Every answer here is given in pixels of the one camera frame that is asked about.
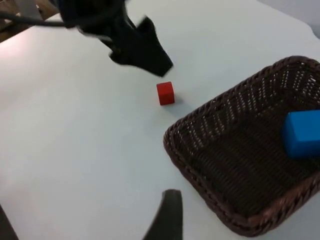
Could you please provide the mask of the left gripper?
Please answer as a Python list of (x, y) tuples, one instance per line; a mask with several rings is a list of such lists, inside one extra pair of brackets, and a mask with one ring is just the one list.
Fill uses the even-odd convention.
[(158, 77), (164, 77), (173, 67), (149, 17), (145, 16), (135, 27), (125, 9), (77, 9), (75, 13), (78, 20), (84, 21), (77, 26), (78, 31), (106, 45), (113, 62)]

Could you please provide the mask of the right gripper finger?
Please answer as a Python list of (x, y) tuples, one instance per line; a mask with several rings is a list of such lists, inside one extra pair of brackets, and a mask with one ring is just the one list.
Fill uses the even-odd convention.
[(183, 198), (180, 190), (167, 189), (143, 240), (183, 239)]

